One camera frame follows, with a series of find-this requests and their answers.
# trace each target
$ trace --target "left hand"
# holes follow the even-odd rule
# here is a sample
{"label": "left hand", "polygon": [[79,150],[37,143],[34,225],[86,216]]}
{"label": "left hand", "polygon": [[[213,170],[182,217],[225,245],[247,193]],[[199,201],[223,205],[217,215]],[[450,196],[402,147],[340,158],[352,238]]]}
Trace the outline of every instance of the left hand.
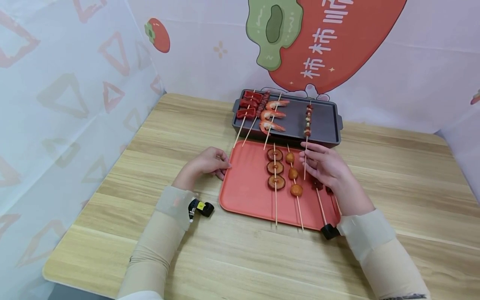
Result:
{"label": "left hand", "polygon": [[220,180],[225,178],[227,169],[232,167],[225,151],[214,147],[208,147],[187,165],[195,174],[210,173],[216,175]]}

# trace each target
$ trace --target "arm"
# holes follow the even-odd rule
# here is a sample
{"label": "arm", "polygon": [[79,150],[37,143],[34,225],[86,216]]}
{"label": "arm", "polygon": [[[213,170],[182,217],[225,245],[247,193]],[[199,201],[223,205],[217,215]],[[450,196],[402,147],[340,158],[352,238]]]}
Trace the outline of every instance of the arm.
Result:
{"label": "arm", "polygon": [[307,171],[334,192],[342,219],[340,233],[359,261],[380,300],[430,299],[420,272],[395,236],[384,215],[375,209],[349,167],[334,150],[308,144]]}
{"label": "arm", "polygon": [[195,196],[195,181],[204,173],[223,179],[229,167],[225,152],[208,148],[165,188],[130,257],[118,299],[158,300],[164,296],[170,262],[190,226],[188,206]]}

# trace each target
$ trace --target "printed backdrop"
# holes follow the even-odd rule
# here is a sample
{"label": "printed backdrop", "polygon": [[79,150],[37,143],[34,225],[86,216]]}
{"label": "printed backdrop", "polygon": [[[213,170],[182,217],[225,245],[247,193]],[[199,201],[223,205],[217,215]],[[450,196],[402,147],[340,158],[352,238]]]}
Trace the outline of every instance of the printed backdrop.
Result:
{"label": "printed backdrop", "polygon": [[124,1],[0,4],[0,299],[41,268],[164,93]]}
{"label": "printed backdrop", "polygon": [[164,93],[335,101],[345,120],[438,133],[480,196],[477,0],[4,0],[0,299],[41,268]]}

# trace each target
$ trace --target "hand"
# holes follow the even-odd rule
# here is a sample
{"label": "hand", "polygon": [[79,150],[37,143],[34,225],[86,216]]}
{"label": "hand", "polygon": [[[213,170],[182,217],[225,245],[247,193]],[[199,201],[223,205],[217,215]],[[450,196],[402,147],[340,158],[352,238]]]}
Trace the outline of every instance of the hand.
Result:
{"label": "hand", "polygon": [[348,165],[335,150],[308,143],[307,150],[300,152],[299,161],[305,165],[307,172],[333,190],[344,216],[361,216],[375,209]]}
{"label": "hand", "polygon": [[350,168],[335,150],[308,143],[307,150],[300,152],[299,160],[302,164],[305,163],[305,156],[307,157],[307,172],[332,190],[343,179],[353,177]]}
{"label": "hand", "polygon": [[172,186],[181,190],[193,191],[195,181],[200,175],[214,174],[223,180],[225,172],[231,167],[225,151],[209,147],[182,168]]}
{"label": "hand", "polygon": [[187,165],[193,169],[193,172],[199,175],[212,174],[216,175],[220,180],[225,178],[225,172],[232,167],[228,162],[228,156],[225,151],[214,147],[208,147]]}

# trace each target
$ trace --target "arm sleeve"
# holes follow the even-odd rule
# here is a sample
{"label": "arm sleeve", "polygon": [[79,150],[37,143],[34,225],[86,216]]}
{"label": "arm sleeve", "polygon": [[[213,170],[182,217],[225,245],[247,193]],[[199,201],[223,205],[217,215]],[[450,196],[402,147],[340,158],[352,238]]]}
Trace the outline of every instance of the arm sleeve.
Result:
{"label": "arm sleeve", "polygon": [[431,299],[420,272],[380,210],[342,217],[338,229],[377,299]]}
{"label": "arm sleeve", "polygon": [[164,296],[170,262],[190,226],[188,206],[194,197],[190,191],[165,188],[130,257],[118,299],[157,300]]}

